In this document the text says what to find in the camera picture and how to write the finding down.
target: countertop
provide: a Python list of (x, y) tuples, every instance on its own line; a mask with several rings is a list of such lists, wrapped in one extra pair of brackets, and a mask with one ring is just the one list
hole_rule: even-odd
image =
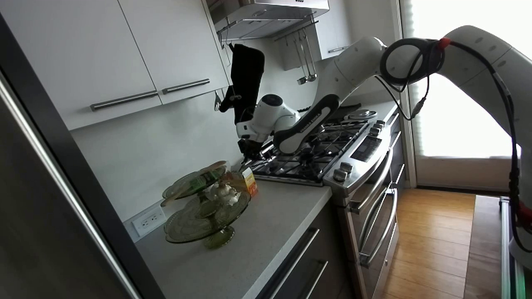
[(256, 298), (331, 198), (329, 188), (257, 181), (259, 193), (219, 250), (169, 245), (163, 228), (136, 243), (166, 298)]

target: upper cabinet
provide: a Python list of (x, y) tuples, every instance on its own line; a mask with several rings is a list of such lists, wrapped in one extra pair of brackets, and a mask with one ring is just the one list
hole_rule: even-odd
[(201, 0), (0, 0), (70, 130), (228, 87)]
[(314, 25), (277, 40), (284, 70), (332, 59), (351, 44), (346, 0), (329, 0), (329, 12), (317, 17)]
[(119, 0), (163, 103), (228, 87), (203, 0)]
[(116, 0), (0, 0), (70, 130), (161, 105)]

